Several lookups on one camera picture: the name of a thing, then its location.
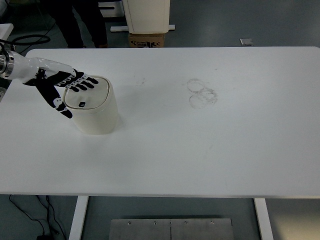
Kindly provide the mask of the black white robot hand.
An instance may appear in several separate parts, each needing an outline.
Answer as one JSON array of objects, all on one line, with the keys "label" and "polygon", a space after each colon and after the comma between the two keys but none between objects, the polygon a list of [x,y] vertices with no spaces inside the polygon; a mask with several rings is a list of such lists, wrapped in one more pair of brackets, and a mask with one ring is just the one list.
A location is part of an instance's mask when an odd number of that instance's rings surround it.
[{"label": "black white robot hand", "polygon": [[[37,75],[40,76],[41,80],[48,79],[58,73],[62,73],[64,78],[59,77],[61,82],[68,77],[78,78],[75,85],[70,86],[68,89],[79,92],[80,90],[86,91],[87,89],[93,89],[94,85],[98,84],[99,81],[92,77],[85,77],[84,72],[75,71],[71,66],[59,63],[56,61],[33,57],[27,58],[16,52],[11,52],[13,58],[13,69],[11,71],[11,80],[20,80],[23,84],[26,84],[32,79],[36,79]],[[35,85],[44,100],[56,111],[71,119],[73,114],[66,107],[62,100],[60,93],[56,87],[47,83],[37,83]]]}]

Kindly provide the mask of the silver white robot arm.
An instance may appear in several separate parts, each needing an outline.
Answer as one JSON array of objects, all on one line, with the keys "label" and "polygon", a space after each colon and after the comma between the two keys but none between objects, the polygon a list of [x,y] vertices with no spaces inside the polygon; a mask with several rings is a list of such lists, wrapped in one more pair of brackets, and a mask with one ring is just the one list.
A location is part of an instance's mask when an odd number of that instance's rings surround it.
[{"label": "silver white robot arm", "polygon": [[15,51],[0,51],[0,76],[9,80],[20,80],[26,86],[36,87],[44,100],[59,113],[71,119],[56,87],[75,93],[88,91],[98,86],[99,81],[71,66],[38,57],[27,58]]}]

